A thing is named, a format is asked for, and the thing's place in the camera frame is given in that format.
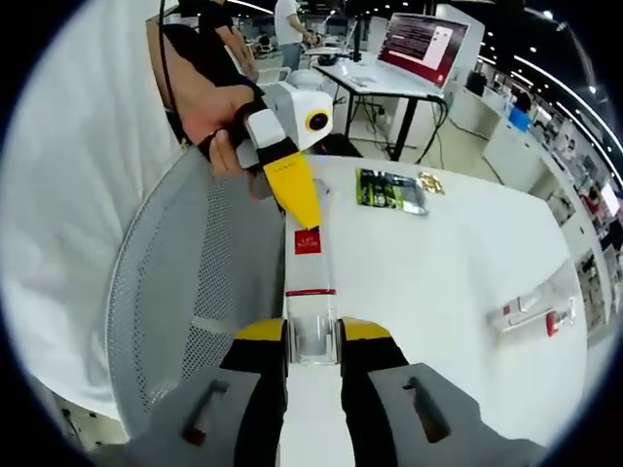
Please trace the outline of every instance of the red label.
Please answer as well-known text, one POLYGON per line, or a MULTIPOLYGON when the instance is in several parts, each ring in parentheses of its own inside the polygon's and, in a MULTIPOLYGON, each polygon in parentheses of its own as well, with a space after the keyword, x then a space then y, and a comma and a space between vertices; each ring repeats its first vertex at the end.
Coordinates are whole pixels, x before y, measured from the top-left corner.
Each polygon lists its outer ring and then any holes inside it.
POLYGON ((294 254, 320 253, 320 230, 296 231, 294 233, 294 254))

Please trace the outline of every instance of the snack package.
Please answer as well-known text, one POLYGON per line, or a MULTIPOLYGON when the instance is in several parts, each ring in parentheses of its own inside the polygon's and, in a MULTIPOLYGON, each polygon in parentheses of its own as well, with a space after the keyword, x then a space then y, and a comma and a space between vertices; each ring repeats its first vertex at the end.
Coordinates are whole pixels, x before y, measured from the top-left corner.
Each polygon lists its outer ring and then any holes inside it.
POLYGON ((358 204, 428 214, 424 191, 414 178, 367 168, 357 168, 356 178, 358 204))

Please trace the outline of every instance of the white shirt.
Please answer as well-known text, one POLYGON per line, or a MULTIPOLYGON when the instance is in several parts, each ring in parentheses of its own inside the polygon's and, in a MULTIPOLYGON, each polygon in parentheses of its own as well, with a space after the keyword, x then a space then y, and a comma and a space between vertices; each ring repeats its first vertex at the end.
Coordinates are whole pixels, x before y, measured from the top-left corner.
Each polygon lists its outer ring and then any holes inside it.
POLYGON ((181 156, 147 48, 145 20, 159 4, 85 2, 30 77, 0 174, 3 308, 16 351, 52 391, 111 417, 113 268, 141 204, 181 156))
POLYGON ((291 15, 296 15, 295 0, 277 0, 275 5, 275 35, 280 46, 287 44, 300 44, 303 42, 303 34, 294 29, 288 20, 291 15))

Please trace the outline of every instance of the laptop screen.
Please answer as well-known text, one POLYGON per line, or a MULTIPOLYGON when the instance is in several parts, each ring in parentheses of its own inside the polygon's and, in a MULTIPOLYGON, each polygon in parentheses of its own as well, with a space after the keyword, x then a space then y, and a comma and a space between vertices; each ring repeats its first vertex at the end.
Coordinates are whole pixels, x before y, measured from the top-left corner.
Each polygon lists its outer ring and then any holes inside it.
POLYGON ((467 33, 467 24, 396 13, 391 17, 379 60, 443 88, 467 33))

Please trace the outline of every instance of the small red object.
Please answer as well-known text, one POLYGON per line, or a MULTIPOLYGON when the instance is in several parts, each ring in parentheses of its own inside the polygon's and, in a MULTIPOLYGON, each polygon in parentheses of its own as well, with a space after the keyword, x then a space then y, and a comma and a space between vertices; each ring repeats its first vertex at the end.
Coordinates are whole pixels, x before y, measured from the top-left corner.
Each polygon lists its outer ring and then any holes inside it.
POLYGON ((306 289, 289 290, 285 293, 286 297, 303 297, 306 295, 336 295, 335 289, 306 289))
POLYGON ((309 231, 296 231, 294 233, 294 254, 309 255, 321 251, 320 229, 318 227, 309 231))

